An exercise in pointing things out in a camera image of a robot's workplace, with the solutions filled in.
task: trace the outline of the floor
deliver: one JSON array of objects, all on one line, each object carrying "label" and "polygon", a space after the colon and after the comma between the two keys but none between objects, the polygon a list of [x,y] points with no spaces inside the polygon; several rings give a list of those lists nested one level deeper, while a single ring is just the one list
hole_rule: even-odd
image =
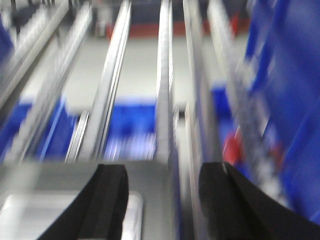
[{"label": "floor", "polygon": [[[235,39],[239,55],[243,56],[246,35]],[[25,87],[22,98],[34,98],[42,82],[50,74],[55,55],[59,49],[54,39]],[[129,38],[121,69],[117,100],[139,98],[153,101],[156,98],[158,39]],[[70,112],[80,113],[91,108],[101,80],[108,41],[103,37],[88,36],[78,54],[63,90]],[[203,57],[208,79],[212,86],[223,86],[226,77],[220,71],[210,36],[203,39]],[[173,39],[174,101],[185,106],[193,101],[193,85],[189,69],[187,41],[185,37]]]}]

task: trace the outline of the metal bar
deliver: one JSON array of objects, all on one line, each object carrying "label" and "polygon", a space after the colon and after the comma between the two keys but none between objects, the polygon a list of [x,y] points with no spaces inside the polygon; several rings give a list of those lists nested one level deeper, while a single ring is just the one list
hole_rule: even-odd
[{"label": "metal bar", "polygon": [[27,113],[21,124],[18,134],[14,137],[11,149],[5,156],[8,163],[22,162],[27,152],[37,146],[43,130],[47,126],[49,117],[61,95],[75,57],[92,20],[92,9],[89,3],[83,5],[71,30],[66,38],[65,45],[59,50],[55,65],[48,72],[32,109]]},{"label": "metal bar", "polygon": [[195,113],[186,105],[184,112],[185,130],[189,149],[189,179],[195,240],[209,240],[207,220],[203,215],[199,199],[199,175],[202,166],[202,154],[199,151],[199,126],[195,121]]},{"label": "metal bar", "polygon": [[87,162],[89,159],[103,157],[129,35],[130,20],[131,1],[124,0],[106,54],[102,79],[84,133],[79,161]]},{"label": "metal bar", "polygon": [[165,164],[175,148],[171,8],[170,0],[162,1],[157,53],[156,159]]},{"label": "metal bar", "polygon": [[198,1],[183,0],[183,12],[189,65],[195,88],[195,109],[200,130],[202,159],[203,162],[220,162],[222,151],[202,53],[202,20]]},{"label": "metal bar", "polygon": [[73,163],[76,161],[79,149],[86,131],[87,123],[89,118],[89,112],[85,111],[81,114],[77,127],[72,135],[71,143],[67,151],[65,162]]},{"label": "metal bar", "polygon": [[168,166],[172,184],[175,238],[181,239],[181,195],[179,156],[176,143],[178,118],[173,107],[173,10],[171,0],[162,0],[157,52],[156,158]]},{"label": "metal bar", "polygon": [[245,159],[254,182],[271,198],[286,205],[286,196],[274,161],[260,135],[256,105],[247,94],[243,66],[238,64],[239,58],[232,43],[228,17],[220,0],[210,1],[208,19],[218,61],[228,74],[227,95],[232,113],[240,126]]},{"label": "metal bar", "polygon": [[40,9],[24,28],[25,32],[21,31],[21,40],[12,58],[4,67],[0,79],[0,124],[5,121],[16,104],[29,76],[68,9],[68,2],[64,0],[49,21],[46,13],[43,13],[45,10]]}]

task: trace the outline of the storage rack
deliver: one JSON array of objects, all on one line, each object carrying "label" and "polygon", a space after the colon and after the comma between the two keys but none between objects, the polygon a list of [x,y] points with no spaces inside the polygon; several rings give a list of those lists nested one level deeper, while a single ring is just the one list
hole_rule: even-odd
[{"label": "storage rack", "polygon": [[[67,164],[62,162],[38,164],[32,158],[32,154],[62,94],[75,57],[92,23],[93,7],[91,3],[85,2],[77,11],[76,19],[66,41],[56,55],[54,66],[48,72],[35,104],[28,112],[18,134],[13,139],[11,148],[6,153],[5,165],[0,167],[0,173],[6,176],[3,178],[3,183],[12,181],[12,184],[9,185],[0,184],[1,193],[17,191],[28,193],[48,191],[52,188],[56,191],[79,191],[92,175],[97,164],[101,162],[106,147],[129,35],[131,7],[130,0],[124,0],[120,6],[94,104],[89,112],[84,112],[80,116],[67,155],[62,161]],[[52,15],[41,7],[30,23],[21,30],[18,47],[4,66],[0,79],[0,91],[3,92],[0,97],[1,123],[5,121],[16,104],[28,77],[68,9],[69,4],[66,0],[55,8]],[[196,0],[183,0],[195,104],[188,104],[184,113],[190,147],[188,169],[190,191],[187,194],[181,194],[179,183],[181,169],[179,169],[176,137],[177,118],[173,104],[172,12],[172,1],[162,0],[157,55],[155,157],[151,161],[119,160],[115,163],[126,166],[131,189],[138,191],[144,197],[142,239],[206,240],[210,238],[206,231],[206,220],[198,197],[199,172],[203,163],[222,162],[222,149],[202,53],[202,20],[199,3]],[[238,67],[238,59],[235,56],[231,32],[221,1],[209,1],[208,19],[216,53],[221,65],[228,72],[228,99],[232,114],[240,126],[246,160],[253,173],[254,183],[270,197],[286,205],[287,199],[283,193],[278,173],[260,135],[261,123],[256,113],[257,106],[250,101],[244,86],[244,70]],[[38,182],[27,185],[23,179],[20,182],[13,180],[15,176],[24,172],[27,173],[25,174],[26,182],[32,177]],[[53,177],[54,175],[58,175],[63,181]],[[191,199],[190,212],[183,212],[186,210],[181,208],[182,199]],[[181,216],[191,216],[191,221],[186,221]],[[184,228],[193,229],[193,236],[182,234],[182,223]]]}]

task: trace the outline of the blue storage bin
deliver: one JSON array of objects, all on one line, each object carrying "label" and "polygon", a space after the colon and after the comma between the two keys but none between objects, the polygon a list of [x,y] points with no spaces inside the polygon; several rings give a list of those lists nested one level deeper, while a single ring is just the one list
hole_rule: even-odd
[{"label": "blue storage bin", "polygon": [[[2,161],[31,107],[32,103],[18,103],[0,130],[0,156]],[[69,116],[66,113],[64,100],[60,100],[53,111],[34,156],[40,161],[45,158],[64,160],[76,122],[77,117]]]},{"label": "blue storage bin", "polygon": [[[268,125],[284,146],[281,177],[293,209],[320,224],[320,2],[278,0],[262,8],[266,2],[257,0],[253,10],[259,14],[252,18],[246,55],[257,56],[259,64],[251,94],[262,96]],[[266,16],[272,16],[267,33],[260,23]]]},{"label": "blue storage bin", "polygon": [[22,121],[26,118],[28,110],[32,107],[31,103],[17,104],[2,129],[0,130],[0,160],[4,160],[7,150],[11,147],[12,141],[19,131]]},{"label": "blue storage bin", "polygon": [[44,131],[35,157],[40,161],[44,159],[63,161],[67,154],[76,123],[77,117],[67,114],[65,100],[61,99],[57,103]]},{"label": "blue storage bin", "polygon": [[214,111],[218,121],[220,144],[223,146],[227,135],[231,132],[235,132],[236,128],[231,116],[226,89],[224,87],[213,88],[211,90],[211,96],[214,100]]},{"label": "blue storage bin", "polygon": [[156,150],[154,103],[116,103],[104,157],[110,160],[151,160]]}]

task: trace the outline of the gray floor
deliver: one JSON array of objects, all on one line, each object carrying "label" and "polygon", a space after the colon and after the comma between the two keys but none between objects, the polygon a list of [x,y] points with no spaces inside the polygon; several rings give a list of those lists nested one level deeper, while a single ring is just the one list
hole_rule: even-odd
[{"label": "gray floor", "polygon": [[[246,35],[235,39],[236,49],[242,56],[246,40]],[[156,98],[157,48],[158,39],[156,37],[128,40],[119,79],[117,100],[125,98],[154,100]],[[58,43],[54,39],[25,87],[22,94],[24,99],[36,96],[42,81],[54,64],[58,49]],[[86,38],[63,91],[70,112],[79,113],[92,106],[101,80],[107,50],[108,41],[105,38]],[[210,36],[203,39],[203,55],[211,84],[216,87],[222,86],[226,77],[219,69]],[[185,37],[175,37],[173,40],[173,73],[174,100],[176,105],[184,106],[194,99]]]}]

